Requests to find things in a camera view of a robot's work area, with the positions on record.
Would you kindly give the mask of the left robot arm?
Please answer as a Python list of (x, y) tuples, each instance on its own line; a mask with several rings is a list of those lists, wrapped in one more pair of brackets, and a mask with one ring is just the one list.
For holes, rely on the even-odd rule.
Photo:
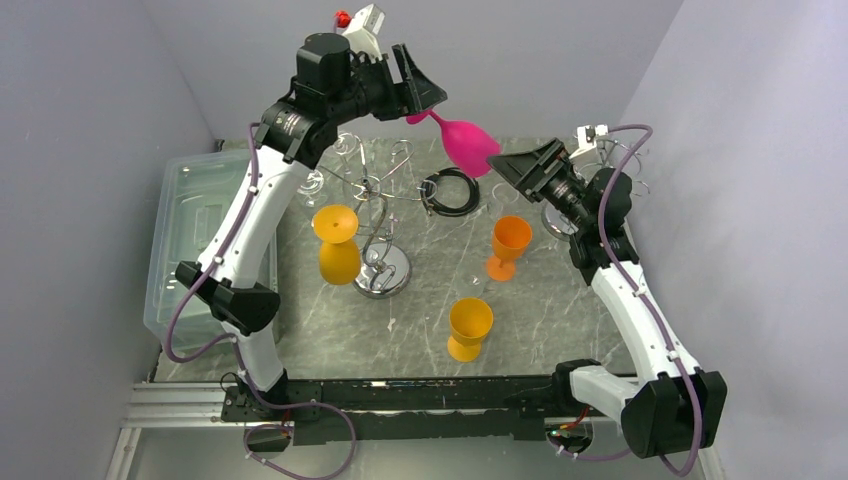
[(252, 381), (248, 407), (264, 420), (287, 406), (287, 372), (277, 354), (272, 323), (278, 293), (258, 281), (261, 260), (298, 187), (318, 166), (339, 128), (368, 115), (380, 121), (422, 113), (447, 92), (430, 80), (403, 44), (388, 57), (354, 49), (337, 33), (308, 36), (296, 53), (288, 92), (249, 127), (250, 160), (223, 223), (195, 261), (182, 261), (176, 278), (221, 323), (217, 342), (238, 351), (240, 375)]

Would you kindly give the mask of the yellow-orange wine glass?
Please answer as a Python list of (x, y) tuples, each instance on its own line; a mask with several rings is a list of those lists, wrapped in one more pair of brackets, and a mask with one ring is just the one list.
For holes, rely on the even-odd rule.
[(494, 324), (491, 307), (476, 297), (458, 300), (449, 312), (451, 333), (447, 341), (449, 355), (456, 361), (474, 361)]

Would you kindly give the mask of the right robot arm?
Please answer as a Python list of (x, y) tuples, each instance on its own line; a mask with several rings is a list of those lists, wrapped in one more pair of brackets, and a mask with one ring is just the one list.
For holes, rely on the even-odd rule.
[(650, 292), (625, 229), (632, 179), (605, 167), (583, 180), (558, 139), (487, 162), (528, 201), (548, 203), (575, 226), (571, 261), (609, 311), (635, 367), (631, 383), (595, 360), (558, 364), (549, 388), (555, 409), (574, 415), (587, 406), (614, 420), (639, 458), (711, 447), (728, 387), (688, 353)]

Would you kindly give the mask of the orange wine glass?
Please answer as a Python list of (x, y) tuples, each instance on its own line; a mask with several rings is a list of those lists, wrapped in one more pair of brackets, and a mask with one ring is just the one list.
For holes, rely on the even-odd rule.
[(516, 260), (532, 239), (532, 227), (523, 218), (509, 215), (498, 219), (492, 233), (492, 255), (485, 263), (488, 276), (498, 282), (510, 281), (516, 273)]

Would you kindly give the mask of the pink wine glass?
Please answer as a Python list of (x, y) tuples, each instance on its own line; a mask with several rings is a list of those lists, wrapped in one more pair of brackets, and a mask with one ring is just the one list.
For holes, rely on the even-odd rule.
[(447, 120), (433, 110), (405, 118), (415, 125), (432, 118), (439, 126), (444, 150), (451, 162), (471, 178), (479, 178), (491, 171), (487, 160), (501, 153), (499, 143), (478, 125), (462, 120)]

